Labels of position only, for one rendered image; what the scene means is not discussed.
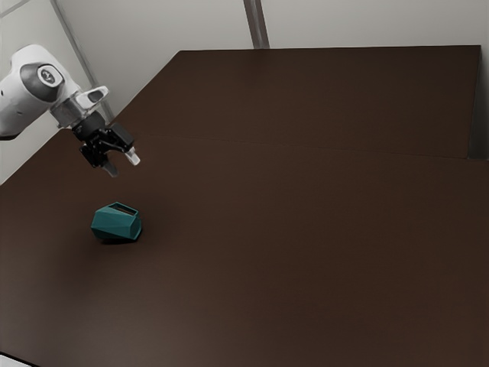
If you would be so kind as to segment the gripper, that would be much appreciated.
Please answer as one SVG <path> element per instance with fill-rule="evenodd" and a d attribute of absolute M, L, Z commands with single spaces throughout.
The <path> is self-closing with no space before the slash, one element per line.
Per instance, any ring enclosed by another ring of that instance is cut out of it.
<path fill-rule="evenodd" d="M 118 170 L 108 159 L 108 151 L 123 152 L 133 166 L 141 163 L 134 148 L 133 136 L 120 124 L 106 125 L 100 113 L 93 113 L 72 127 L 72 133 L 83 144 L 79 151 L 94 168 L 101 168 L 110 177 Z"/>

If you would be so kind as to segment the teal faceted mug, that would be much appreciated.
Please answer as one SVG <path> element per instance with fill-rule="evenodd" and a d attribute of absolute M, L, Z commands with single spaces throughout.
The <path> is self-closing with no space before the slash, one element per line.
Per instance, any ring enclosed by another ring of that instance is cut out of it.
<path fill-rule="evenodd" d="M 135 241 L 142 232 L 138 210 L 120 202 L 97 209 L 90 225 L 98 239 Z"/>

